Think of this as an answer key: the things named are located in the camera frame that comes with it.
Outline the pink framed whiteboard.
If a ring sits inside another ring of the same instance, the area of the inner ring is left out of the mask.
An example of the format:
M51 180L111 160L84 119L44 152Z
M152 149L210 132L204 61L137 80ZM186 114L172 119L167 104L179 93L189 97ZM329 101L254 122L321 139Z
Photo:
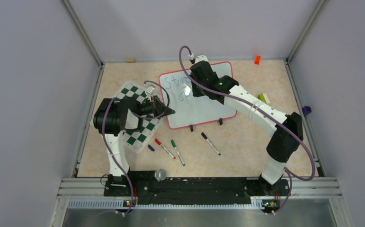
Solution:
M167 92L161 91L163 102L175 111L167 116L171 129L228 119L237 114L236 110L207 96L194 97L191 81L182 70L160 74L158 80Z

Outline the blue marker cap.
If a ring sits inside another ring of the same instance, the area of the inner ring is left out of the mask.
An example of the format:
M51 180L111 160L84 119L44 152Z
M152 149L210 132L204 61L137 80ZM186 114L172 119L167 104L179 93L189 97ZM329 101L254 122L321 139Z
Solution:
M148 145L148 148L151 150L151 151L155 151L155 149L151 146L151 145Z

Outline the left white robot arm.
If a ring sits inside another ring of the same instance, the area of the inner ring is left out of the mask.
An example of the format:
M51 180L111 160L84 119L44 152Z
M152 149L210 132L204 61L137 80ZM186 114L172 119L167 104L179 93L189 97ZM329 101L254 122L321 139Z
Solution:
M144 120L161 119L175 114L176 111L163 104L158 96L138 101L133 97L105 98L93 116L94 127L102 135L110 164L109 178L117 180L115 189L121 195L133 191L133 182L129 180L130 167L124 151L123 134L139 132Z

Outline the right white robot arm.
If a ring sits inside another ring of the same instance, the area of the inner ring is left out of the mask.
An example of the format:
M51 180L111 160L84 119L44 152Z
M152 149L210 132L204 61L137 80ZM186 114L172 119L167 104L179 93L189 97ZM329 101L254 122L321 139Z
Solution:
M204 55L191 56L190 61L189 76L195 97L206 96L242 113L270 136L266 147L269 160L260 175L259 189L265 195L273 194L278 189L287 161L303 141L301 116L270 107L230 76L219 77Z

